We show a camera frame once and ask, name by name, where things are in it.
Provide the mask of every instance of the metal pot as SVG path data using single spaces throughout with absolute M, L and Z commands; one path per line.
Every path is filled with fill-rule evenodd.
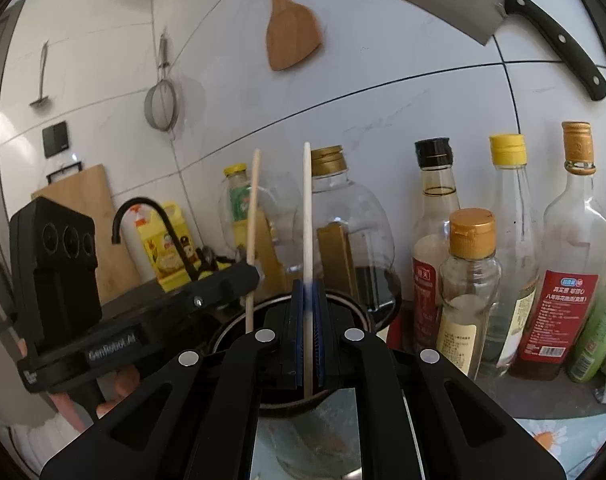
M 328 292 L 327 300 L 348 308 L 357 327 L 371 332 L 373 322 L 367 312 L 351 299 Z M 284 294 L 254 307 L 254 326 L 260 328 L 271 306 L 291 300 Z M 217 337 L 214 351 L 228 348 L 245 330 L 245 316 L 228 324 Z M 267 390 L 259 410 L 252 478 L 269 478 L 261 471 L 264 457 L 257 449 L 268 449 L 282 468 L 299 479 L 351 478 L 361 467 L 359 423 L 354 390 L 323 390 L 309 399 L 301 392 L 271 395 Z

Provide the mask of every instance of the wooden spatula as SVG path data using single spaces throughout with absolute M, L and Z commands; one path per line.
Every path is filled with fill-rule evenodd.
M 305 59 L 321 44 L 321 31 L 311 10 L 292 0 L 272 0 L 265 38 L 272 70 L 284 70 Z

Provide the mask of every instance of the yellow bottle cap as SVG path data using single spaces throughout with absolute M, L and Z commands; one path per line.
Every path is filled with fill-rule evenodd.
M 459 209 L 449 216 L 449 254 L 480 260 L 496 250 L 496 223 L 487 209 Z
M 232 164 L 223 170 L 225 176 L 230 176 L 235 173 L 241 173 L 241 171 L 247 170 L 247 164 L 243 162 L 241 164 Z
M 525 137 L 520 134 L 490 136 L 490 151 L 495 166 L 522 166 L 528 162 Z

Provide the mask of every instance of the floral tablecloth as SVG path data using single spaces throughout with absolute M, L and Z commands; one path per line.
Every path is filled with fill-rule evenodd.
M 606 441 L 606 413 L 583 418 L 516 421 L 563 466 L 568 480 L 577 478 Z

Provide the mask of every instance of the bottle label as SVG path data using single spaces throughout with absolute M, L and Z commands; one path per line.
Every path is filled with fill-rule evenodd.
M 450 321 L 444 315 L 441 319 L 436 349 L 467 375 L 472 363 L 476 335 L 476 325 L 460 325 Z
M 547 270 L 532 325 L 519 346 L 526 361 L 560 364 L 576 338 L 599 276 Z
M 576 344 L 574 363 L 568 372 L 575 381 L 590 380 L 606 355 L 606 296 L 600 297 L 586 329 Z
M 525 323 L 532 309 L 532 303 L 534 303 L 534 290 L 528 296 L 525 296 L 525 298 L 516 301 L 510 328 L 507 331 L 506 342 L 504 343 L 503 350 L 501 350 L 499 361 L 496 363 L 497 367 L 509 365 L 516 355 Z
M 239 186 L 230 189 L 229 201 L 234 222 L 247 220 L 247 211 L 250 209 L 250 187 Z
M 414 339 L 422 347 L 434 345 L 439 310 L 436 304 L 436 270 L 413 258 Z

